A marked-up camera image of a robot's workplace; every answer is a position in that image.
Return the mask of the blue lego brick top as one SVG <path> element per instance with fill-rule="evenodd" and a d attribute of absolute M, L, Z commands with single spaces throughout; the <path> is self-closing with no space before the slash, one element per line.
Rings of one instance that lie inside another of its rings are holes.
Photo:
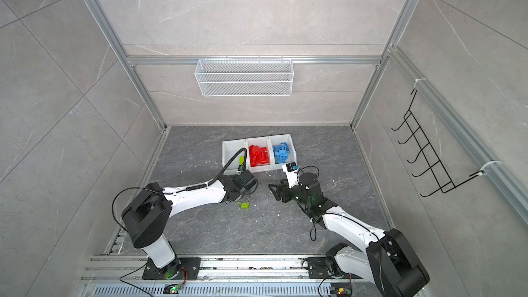
<path fill-rule="evenodd" d="M 274 159 L 277 164 L 284 164 L 287 161 L 287 158 L 290 154 L 290 149 L 286 142 L 282 142 L 279 145 L 274 145 L 273 147 Z"/>

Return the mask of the red arch lego piece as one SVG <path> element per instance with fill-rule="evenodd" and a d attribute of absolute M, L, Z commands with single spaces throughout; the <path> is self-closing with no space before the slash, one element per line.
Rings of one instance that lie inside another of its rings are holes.
<path fill-rule="evenodd" d="M 267 166 L 270 164 L 270 157 L 267 147 L 251 145 L 249 147 L 249 151 L 251 167 Z"/>

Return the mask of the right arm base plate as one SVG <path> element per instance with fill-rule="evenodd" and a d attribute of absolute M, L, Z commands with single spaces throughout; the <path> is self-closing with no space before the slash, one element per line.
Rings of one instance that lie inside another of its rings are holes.
<path fill-rule="evenodd" d="M 335 279 L 361 279 L 355 274 L 345 274 L 338 269 L 335 261 L 331 261 L 327 257 L 307 257 L 303 260 L 302 267 L 308 271 L 310 279 L 324 279 L 330 275 Z"/>

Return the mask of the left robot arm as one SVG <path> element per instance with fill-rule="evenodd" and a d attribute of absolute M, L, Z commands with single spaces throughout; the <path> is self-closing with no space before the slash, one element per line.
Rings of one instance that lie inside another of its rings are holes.
<path fill-rule="evenodd" d="M 213 179 L 182 187 L 162 187 L 157 182 L 144 188 L 129 187 L 139 193 L 117 217 L 114 209 L 117 197 L 111 202 L 113 220 L 130 236 L 133 246 L 148 257 L 147 271 L 166 272 L 182 269 L 180 260 L 164 231 L 171 217 L 184 211 L 209 204 L 236 202 L 258 188 L 258 180 L 244 170 L 236 175 L 219 173 Z"/>

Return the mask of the white three-compartment bin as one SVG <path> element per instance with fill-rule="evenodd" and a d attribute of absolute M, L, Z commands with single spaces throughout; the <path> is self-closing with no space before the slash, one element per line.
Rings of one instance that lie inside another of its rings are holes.
<path fill-rule="evenodd" d="M 226 165 L 228 160 L 234 156 L 239 149 L 245 148 L 235 157 L 225 174 L 237 173 L 243 165 L 246 156 L 246 169 L 252 173 L 282 170 L 283 166 L 297 162 L 296 150 L 290 134 L 251 137 L 239 140 L 228 140 L 222 142 L 222 165 Z"/>

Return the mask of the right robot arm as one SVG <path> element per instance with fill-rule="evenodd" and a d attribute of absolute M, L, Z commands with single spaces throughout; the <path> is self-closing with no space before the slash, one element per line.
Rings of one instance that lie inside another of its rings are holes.
<path fill-rule="evenodd" d="M 405 235 L 366 224 L 324 196 L 315 173 L 287 173 L 270 184 L 279 202 L 296 202 L 313 226 L 340 235 L 350 244 L 328 251 L 326 266 L 334 276 L 353 274 L 376 285 L 383 296 L 415 296 L 430 282 L 426 268 Z"/>

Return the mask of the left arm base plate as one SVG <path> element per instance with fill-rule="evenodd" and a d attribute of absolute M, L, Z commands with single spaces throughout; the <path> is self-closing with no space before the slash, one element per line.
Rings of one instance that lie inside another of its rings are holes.
<path fill-rule="evenodd" d="M 143 280 L 183 280 L 184 275 L 188 280 L 198 277 L 202 259 L 199 257 L 176 258 L 164 268 L 157 268 L 151 258 L 148 258 L 143 272 Z"/>

